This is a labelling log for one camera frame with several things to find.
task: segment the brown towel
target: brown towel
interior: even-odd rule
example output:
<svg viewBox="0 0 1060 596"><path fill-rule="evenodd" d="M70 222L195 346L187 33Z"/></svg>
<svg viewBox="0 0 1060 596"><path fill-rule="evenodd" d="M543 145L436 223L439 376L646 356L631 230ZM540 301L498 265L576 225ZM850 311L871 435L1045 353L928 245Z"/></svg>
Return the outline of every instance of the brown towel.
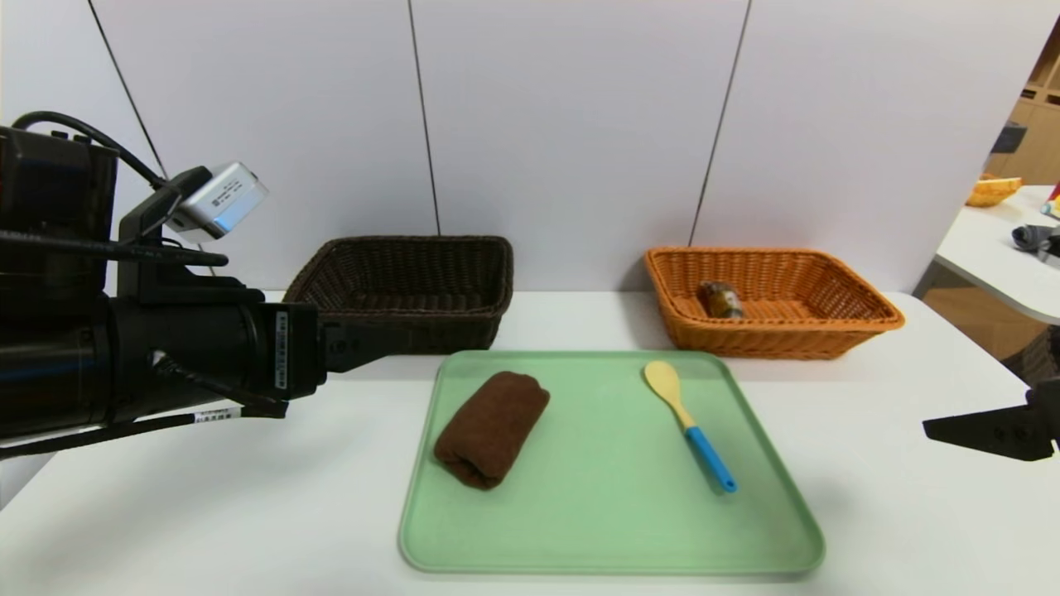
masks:
<svg viewBox="0 0 1060 596"><path fill-rule="evenodd" d="M435 443L437 457L463 484L492 489L505 479L548 405L527 374L498 372L453 416Z"/></svg>

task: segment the label sticker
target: label sticker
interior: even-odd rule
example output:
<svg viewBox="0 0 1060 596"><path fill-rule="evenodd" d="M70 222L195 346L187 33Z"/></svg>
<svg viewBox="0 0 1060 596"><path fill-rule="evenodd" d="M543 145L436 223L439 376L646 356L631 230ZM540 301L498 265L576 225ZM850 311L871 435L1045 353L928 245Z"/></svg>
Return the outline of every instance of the label sticker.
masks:
<svg viewBox="0 0 1060 596"><path fill-rule="evenodd" d="M276 388L287 388L287 313L276 314Z"/></svg>
<svg viewBox="0 0 1060 596"><path fill-rule="evenodd" d="M215 422L217 420L230 420L232 418L240 418L241 409L238 407L229 407L226 409L208 409L206 411L195 413L195 422L193 424L199 424L200 422Z"/></svg>

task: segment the brown wicker basket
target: brown wicker basket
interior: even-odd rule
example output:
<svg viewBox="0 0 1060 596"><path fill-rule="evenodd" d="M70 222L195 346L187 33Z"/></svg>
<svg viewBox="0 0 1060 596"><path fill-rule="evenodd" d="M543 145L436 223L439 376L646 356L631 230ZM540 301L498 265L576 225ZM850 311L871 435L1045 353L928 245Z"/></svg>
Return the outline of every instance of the brown wicker basket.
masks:
<svg viewBox="0 0 1060 596"><path fill-rule="evenodd" d="M842 261L815 250L653 248L644 256L674 345L722 356L829 360L905 318ZM704 281L731 284L745 318L708 317Z"/></svg>
<svg viewBox="0 0 1060 596"><path fill-rule="evenodd" d="M311 302L322 320L403 329L406 354L450 354L493 344L512 300L512 246L499 236L363 236L323 245L284 302Z"/></svg>

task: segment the green tray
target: green tray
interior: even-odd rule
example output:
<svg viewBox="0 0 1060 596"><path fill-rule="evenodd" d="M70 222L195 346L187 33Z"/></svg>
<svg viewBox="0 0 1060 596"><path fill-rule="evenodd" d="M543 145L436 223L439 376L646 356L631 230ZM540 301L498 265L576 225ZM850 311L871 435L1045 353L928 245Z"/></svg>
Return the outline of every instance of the green tray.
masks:
<svg viewBox="0 0 1060 596"><path fill-rule="evenodd" d="M724 493L641 375L682 378L685 406L739 484ZM435 441L491 375L533 375L551 402L505 481L463 486ZM811 569L825 539L721 361L701 352L460 352L427 413L401 549L425 572L780 574Z"/></svg>

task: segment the table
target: table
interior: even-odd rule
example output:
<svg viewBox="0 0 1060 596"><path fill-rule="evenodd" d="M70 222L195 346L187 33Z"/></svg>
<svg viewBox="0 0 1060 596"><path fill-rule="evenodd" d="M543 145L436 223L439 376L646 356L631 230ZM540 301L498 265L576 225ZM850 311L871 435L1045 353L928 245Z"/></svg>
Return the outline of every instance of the table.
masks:
<svg viewBox="0 0 1060 596"><path fill-rule="evenodd" d="M0 511L0 594L1049 594L1060 464L930 441L1025 386L920 301L834 362L727 361L828 542L800 577L446 576L398 526L441 357L336 375L284 421L60 453ZM498 349L668 348L650 294L518 293Z"/></svg>
<svg viewBox="0 0 1060 596"><path fill-rule="evenodd" d="M1052 190L1023 187L996 207L962 207L914 295L923 296L943 266L1017 311L1060 325L1060 270L1012 246L1013 228L1060 225L1038 211Z"/></svg>

